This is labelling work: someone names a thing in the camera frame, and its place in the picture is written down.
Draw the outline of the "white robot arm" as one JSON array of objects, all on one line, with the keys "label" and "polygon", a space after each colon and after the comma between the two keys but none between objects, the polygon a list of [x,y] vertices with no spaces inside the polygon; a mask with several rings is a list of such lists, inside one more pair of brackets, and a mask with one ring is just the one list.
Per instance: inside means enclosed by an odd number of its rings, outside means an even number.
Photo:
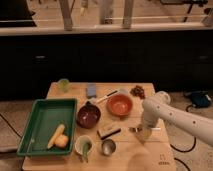
[{"label": "white robot arm", "polygon": [[170,102],[171,98],[165,91],[159,91],[143,100],[139,125],[142,140],[146,141],[158,120],[163,119],[213,147],[213,120],[171,107]]}]

